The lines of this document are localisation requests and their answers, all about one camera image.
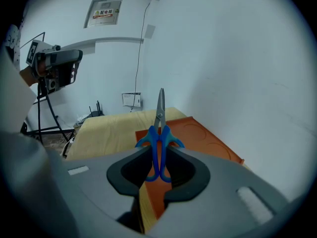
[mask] distribution box door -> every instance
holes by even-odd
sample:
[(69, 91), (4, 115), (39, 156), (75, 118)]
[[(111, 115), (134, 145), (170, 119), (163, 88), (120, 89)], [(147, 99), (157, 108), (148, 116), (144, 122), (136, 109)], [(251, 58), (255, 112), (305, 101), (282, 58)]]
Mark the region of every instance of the distribution box door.
[(117, 24), (120, 5), (121, 0), (94, 1), (85, 27)]

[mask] black stand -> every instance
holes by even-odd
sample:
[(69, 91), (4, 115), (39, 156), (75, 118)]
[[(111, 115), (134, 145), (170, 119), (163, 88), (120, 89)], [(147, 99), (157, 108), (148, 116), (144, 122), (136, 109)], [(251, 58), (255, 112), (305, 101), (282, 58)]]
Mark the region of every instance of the black stand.
[[(39, 79), (39, 85), (38, 85), (38, 96), (37, 96), (37, 99), (38, 101), (36, 102), (38, 104), (38, 125), (39, 125), (39, 129), (37, 130), (33, 130), (33, 131), (29, 131), (27, 132), (26, 134), (27, 135), (39, 135), (39, 138), (40, 138), (40, 142), (43, 144), (43, 141), (42, 141), (42, 134), (59, 134), (61, 133), (63, 135), (63, 137), (65, 138), (66, 140), (66, 147), (64, 147), (64, 150), (63, 150), (63, 153), (62, 153), (62, 156), (64, 158), (66, 158), (66, 150), (68, 148), (68, 145), (69, 145), (69, 141), (70, 139), (73, 137), (74, 135), (74, 131), (75, 129), (62, 129), (59, 125), (59, 122), (55, 116), (55, 113), (54, 113), (54, 110), (52, 108), (52, 105), (51, 105), (51, 101), (50, 101), (50, 98), (49, 98), (49, 95), (47, 93), (47, 90), (46, 90), (46, 85), (43, 86), (43, 84), (45, 84), (45, 80), (42, 78), (42, 79)], [(42, 101), (47, 101), (48, 102), (48, 105), (49, 105), (49, 108), (50, 108), (50, 111), (51, 111), (51, 114), (56, 122), (56, 126), (53, 126), (53, 127), (48, 127), (48, 128), (44, 128), (44, 129), (41, 129), (41, 120), (40, 120), (40, 114), (41, 114), (41, 110), (40, 110), (40, 102)], [(59, 130), (54, 130), (54, 131), (45, 131), (45, 130), (50, 130), (50, 129), (59, 129)], [(67, 138), (65, 133), (71, 133), (70, 137)]]

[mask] scissors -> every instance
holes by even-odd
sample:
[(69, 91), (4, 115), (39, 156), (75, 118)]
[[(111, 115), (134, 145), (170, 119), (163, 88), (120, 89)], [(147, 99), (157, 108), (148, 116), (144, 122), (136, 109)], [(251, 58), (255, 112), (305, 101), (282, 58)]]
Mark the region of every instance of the scissors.
[[(161, 135), (159, 135), (159, 122), (161, 124)], [(162, 154), (159, 168), (159, 160), (158, 160), (158, 141), (162, 142)], [(135, 147), (142, 146), (143, 143), (149, 142), (152, 146), (152, 158), (153, 158), (153, 167), (155, 174), (151, 177), (147, 177), (146, 181), (155, 181), (159, 176), (164, 182), (171, 182), (170, 177), (166, 177), (164, 175), (165, 171), (165, 162), (166, 162), (166, 148), (170, 142), (175, 142), (180, 147), (184, 147), (182, 141), (178, 138), (174, 137), (170, 128), (166, 125), (165, 121), (165, 94), (164, 89), (161, 88), (158, 96), (158, 107), (157, 113), (155, 116), (154, 125), (151, 125), (148, 133), (145, 137), (141, 138), (139, 142), (135, 145)]]

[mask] floor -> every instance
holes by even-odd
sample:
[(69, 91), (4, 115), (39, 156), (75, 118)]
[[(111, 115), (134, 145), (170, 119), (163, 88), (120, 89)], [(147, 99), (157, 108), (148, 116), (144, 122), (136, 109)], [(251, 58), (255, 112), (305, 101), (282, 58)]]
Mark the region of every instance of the floor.
[[(63, 138), (61, 134), (48, 134), (42, 135), (43, 145), (46, 149), (49, 150), (56, 150), (59, 153), (62, 153), (63, 148), (67, 141)], [(69, 152), (70, 149), (69, 145), (66, 150), (66, 154)]]

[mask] scissors blade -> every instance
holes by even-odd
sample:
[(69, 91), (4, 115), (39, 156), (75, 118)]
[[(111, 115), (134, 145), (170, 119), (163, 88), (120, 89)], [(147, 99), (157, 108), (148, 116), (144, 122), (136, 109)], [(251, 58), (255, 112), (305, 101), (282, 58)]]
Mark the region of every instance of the scissors blade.
[(157, 113), (154, 122), (154, 128), (158, 132), (159, 131), (159, 122), (161, 124), (161, 130), (163, 131), (165, 124), (165, 93), (164, 89), (161, 88), (158, 96), (158, 107)]

